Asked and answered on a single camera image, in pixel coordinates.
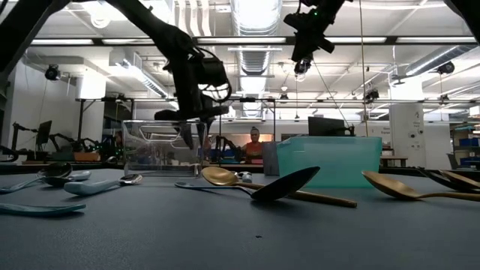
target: clear plastic container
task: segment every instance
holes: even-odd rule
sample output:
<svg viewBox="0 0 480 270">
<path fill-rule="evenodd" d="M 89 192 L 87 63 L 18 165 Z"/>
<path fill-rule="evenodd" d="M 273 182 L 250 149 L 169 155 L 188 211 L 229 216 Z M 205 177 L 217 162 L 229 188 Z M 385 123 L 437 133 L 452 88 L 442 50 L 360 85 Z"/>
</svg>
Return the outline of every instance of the clear plastic container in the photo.
<svg viewBox="0 0 480 270">
<path fill-rule="evenodd" d="M 301 136 L 277 145 L 280 176 L 320 166 L 308 188 L 372 188 L 362 171 L 378 172 L 381 154 L 379 137 Z"/>
<path fill-rule="evenodd" d="M 206 125 L 199 121 L 128 120 L 122 122 L 125 175 L 198 177 L 202 170 Z M 184 137 L 191 134 L 191 144 Z"/>
</svg>

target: gold spoon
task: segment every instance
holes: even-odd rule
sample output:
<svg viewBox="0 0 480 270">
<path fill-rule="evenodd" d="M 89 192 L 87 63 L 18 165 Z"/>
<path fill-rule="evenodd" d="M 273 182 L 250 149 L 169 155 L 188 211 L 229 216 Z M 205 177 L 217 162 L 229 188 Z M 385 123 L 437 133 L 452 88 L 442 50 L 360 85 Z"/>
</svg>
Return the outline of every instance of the gold spoon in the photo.
<svg viewBox="0 0 480 270">
<path fill-rule="evenodd" d="M 440 173 L 446 178 L 448 178 L 448 180 L 454 183 L 461 184 L 468 188 L 474 188 L 474 189 L 480 188 L 480 183 L 470 178 L 467 178 L 465 176 L 462 176 L 453 172 L 449 172 L 449 171 L 442 171 L 442 170 L 440 170 Z"/>
<path fill-rule="evenodd" d="M 223 169 L 220 167 L 206 167 L 202 169 L 202 176 L 210 182 L 210 184 L 215 186 L 240 186 L 243 188 L 250 188 L 253 190 L 259 190 L 263 188 L 262 184 L 251 184 L 239 182 L 239 179 L 229 170 Z M 348 199 L 338 199 L 331 196 L 324 196 L 315 193 L 309 193 L 304 191 L 296 191 L 295 193 L 289 194 L 289 198 L 304 200 L 314 203 L 326 203 L 333 206 L 344 206 L 350 208 L 356 208 L 357 202 L 353 202 Z"/>
<path fill-rule="evenodd" d="M 430 197 L 448 197 L 459 200 L 480 202 L 480 194 L 442 192 L 422 195 L 420 193 L 417 193 L 414 189 L 407 186 L 406 184 L 389 178 L 386 175 L 381 175 L 377 172 L 366 171 L 361 172 L 361 174 L 363 174 L 363 176 L 379 191 L 382 191 L 385 194 L 402 200 L 420 200 Z"/>
</svg>

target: teal plastic bin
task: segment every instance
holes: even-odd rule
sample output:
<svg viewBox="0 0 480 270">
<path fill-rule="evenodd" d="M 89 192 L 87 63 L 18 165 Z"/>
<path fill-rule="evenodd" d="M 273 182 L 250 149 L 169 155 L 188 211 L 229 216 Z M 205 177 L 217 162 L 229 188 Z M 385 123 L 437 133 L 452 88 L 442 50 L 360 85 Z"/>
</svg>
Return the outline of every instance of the teal plastic bin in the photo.
<svg viewBox="0 0 480 270">
<path fill-rule="evenodd" d="M 353 136 L 301 136 L 277 144 L 280 176 L 320 166 L 307 188 L 372 188 L 362 171 L 378 172 L 382 139 Z"/>
</svg>

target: wooden spoon handle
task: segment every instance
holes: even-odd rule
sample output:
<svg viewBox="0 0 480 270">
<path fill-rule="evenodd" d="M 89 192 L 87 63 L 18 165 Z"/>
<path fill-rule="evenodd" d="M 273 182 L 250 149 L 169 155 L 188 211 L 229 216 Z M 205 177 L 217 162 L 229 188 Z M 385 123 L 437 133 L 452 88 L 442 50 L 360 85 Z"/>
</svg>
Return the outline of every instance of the wooden spoon handle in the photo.
<svg viewBox="0 0 480 270">
<path fill-rule="evenodd" d="M 240 183 L 240 182 L 235 183 L 235 185 L 238 185 L 244 188 L 251 188 L 254 190 L 259 190 L 260 188 L 264 187 L 264 185 L 262 184 L 251 184 L 251 183 Z M 344 206 L 344 207 L 350 207 L 350 208 L 357 207 L 357 202 L 354 202 L 348 199 L 339 199 L 332 196 L 325 196 L 325 195 L 304 192 L 304 191 L 296 191 L 295 193 L 290 194 L 288 197 L 296 200 L 304 200 L 304 201 L 313 202 L 313 203 L 325 203 L 333 206 Z"/>
<path fill-rule="evenodd" d="M 469 200 L 474 202 L 480 202 L 480 194 L 470 194 L 470 193 L 453 193 L 453 192 L 442 192 L 442 193 L 430 193 L 421 195 L 418 198 L 430 198 L 430 197 L 447 197 L 459 200 Z"/>
</svg>

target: orange shirt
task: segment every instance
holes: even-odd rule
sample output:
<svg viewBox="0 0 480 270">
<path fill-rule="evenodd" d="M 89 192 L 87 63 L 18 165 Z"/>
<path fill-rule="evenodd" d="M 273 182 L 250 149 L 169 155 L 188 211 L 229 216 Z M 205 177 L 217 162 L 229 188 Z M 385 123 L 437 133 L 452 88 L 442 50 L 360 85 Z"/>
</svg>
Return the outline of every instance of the orange shirt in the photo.
<svg viewBox="0 0 480 270">
<path fill-rule="evenodd" d="M 248 157 L 262 156 L 262 143 L 249 142 L 245 151 Z"/>
</svg>

